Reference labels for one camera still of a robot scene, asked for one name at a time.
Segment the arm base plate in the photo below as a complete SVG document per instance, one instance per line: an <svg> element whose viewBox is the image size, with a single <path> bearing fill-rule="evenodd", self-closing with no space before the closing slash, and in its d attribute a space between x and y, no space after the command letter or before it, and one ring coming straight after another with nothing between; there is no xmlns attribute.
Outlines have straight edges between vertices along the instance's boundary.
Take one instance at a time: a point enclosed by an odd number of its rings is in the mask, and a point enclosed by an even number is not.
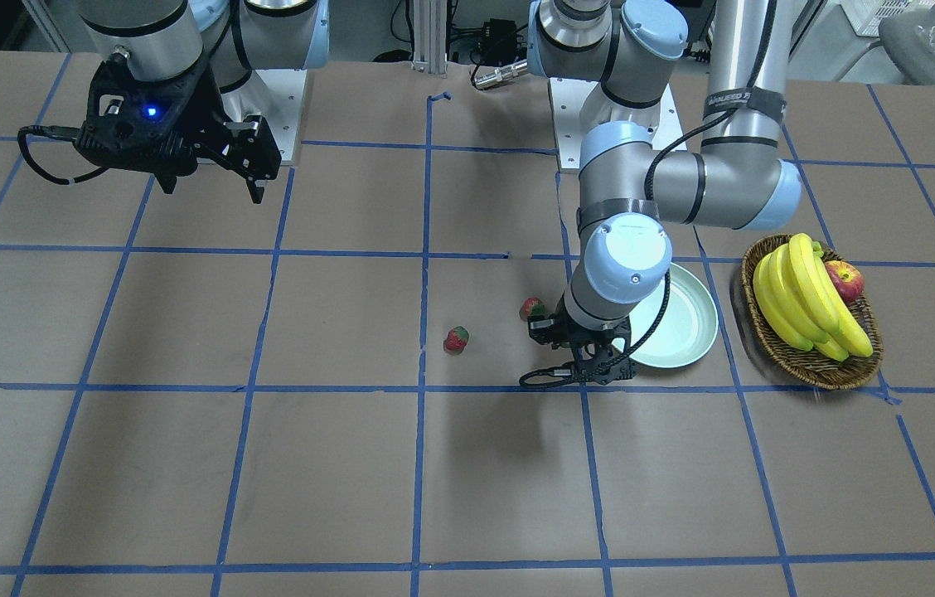
<svg viewBox="0 0 935 597"><path fill-rule="evenodd" d="M645 109L627 109L608 102L597 82L550 78L552 125L555 130L559 171L577 173L581 163L581 147L588 133L600 126L604 142L611 143L618 135L615 124L634 124L641 128L643 139L656 149L669 146L683 134L675 106L675 96L667 86L660 101Z"/></svg>
<svg viewBox="0 0 935 597"><path fill-rule="evenodd" d="M309 70L255 70L245 83L222 94L233 120L252 114L266 118L284 166L298 162L310 75Z"/></svg>

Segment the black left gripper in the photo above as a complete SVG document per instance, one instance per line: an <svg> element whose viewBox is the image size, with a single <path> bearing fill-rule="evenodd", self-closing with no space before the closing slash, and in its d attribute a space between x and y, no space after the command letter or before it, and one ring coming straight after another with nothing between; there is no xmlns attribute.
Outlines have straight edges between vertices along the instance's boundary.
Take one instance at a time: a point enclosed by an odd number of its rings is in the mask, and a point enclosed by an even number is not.
<svg viewBox="0 0 935 597"><path fill-rule="evenodd" d="M592 330L582 328L563 313L531 314L527 325L529 336L535 342L553 348L567 347L573 355L573 359L562 366L529 371L528 386L567 386L579 382L607 385L634 377L634 361L627 352L616 351L614 346L617 340L622 340L624 346L629 347L632 331L629 318L609 330ZM532 382L542 377L544 382Z"/></svg>

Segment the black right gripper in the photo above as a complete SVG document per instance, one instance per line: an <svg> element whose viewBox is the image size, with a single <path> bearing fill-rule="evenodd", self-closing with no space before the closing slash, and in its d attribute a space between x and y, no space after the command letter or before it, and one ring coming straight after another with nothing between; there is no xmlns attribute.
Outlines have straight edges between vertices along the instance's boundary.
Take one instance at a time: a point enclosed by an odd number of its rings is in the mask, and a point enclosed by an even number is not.
<svg viewBox="0 0 935 597"><path fill-rule="evenodd" d="M73 141L97 167L154 174L165 194L200 158L240 174L250 200L263 203L266 181L279 173L281 155L264 117L234 121L226 114L207 57L180 75L144 82L125 57L109 56L93 76L86 118Z"/></svg>

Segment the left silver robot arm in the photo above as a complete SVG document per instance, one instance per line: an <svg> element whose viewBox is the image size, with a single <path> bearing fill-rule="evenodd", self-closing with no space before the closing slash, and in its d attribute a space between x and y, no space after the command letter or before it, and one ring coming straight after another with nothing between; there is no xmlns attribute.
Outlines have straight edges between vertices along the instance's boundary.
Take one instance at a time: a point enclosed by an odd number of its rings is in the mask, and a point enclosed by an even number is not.
<svg viewBox="0 0 935 597"><path fill-rule="evenodd" d="M802 182L776 151L792 22L788 1L718 1L701 124L661 143L661 98L688 44L675 5L531 4L529 71L597 88L580 147L579 262L555 312L527 319L536 343L573 359L525 374L521 386L634 377L632 355L668 318L665 223L774 230L790 221Z"/></svg>

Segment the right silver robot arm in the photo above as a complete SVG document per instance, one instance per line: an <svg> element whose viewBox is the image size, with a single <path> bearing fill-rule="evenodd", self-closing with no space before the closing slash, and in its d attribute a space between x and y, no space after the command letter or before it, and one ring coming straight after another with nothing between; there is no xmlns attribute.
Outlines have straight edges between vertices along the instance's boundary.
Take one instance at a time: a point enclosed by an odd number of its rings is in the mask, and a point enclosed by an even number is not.
<svg viewBox="0 0 935 597"><path fill-rule="evenodd" d="M325 1L77 1L103 54L75 150L96 167L153 175L165 193L201 160L240 175L250 199L288 158L266 70L330 56Z"/></svg>

